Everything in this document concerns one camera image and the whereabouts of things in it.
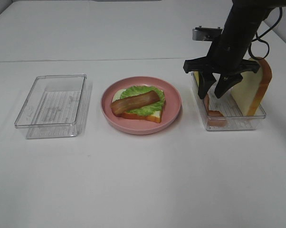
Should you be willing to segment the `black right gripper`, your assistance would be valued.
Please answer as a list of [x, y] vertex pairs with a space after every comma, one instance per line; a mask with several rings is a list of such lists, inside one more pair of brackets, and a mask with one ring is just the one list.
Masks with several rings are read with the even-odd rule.
[[228, 40], [222, 35], [213, 40], [206, 56], [185, 60], [183, 69], [186, 73], [198, 71], [198, 96], [204, 99], [210, 87], [216, 82], [212, 73], [221, 74], [215, 87], [215, 96], [221, 98], [234, 85], [243, 79], [240, 73], [256, 73], [258, 62], [244, 59], [248, 49], [247, 40]]

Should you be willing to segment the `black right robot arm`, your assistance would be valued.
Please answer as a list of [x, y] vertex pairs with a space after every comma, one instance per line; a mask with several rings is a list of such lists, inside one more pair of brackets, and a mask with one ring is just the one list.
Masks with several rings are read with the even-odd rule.
[[211, 41], [206, 56], [186, 60], [186, 73], [198, 72], [200, 99], [204, 99], [210, 87], [216, 83], [215, 95], [221, 98], [230, 88], [240, 83], [243, 72], [259, 70], [259, 64], [243, 57], [263, 20], [274, 8], [286, 6], [286, 0], [235, 0], [224, 28], [196, 27], [193, 40]]

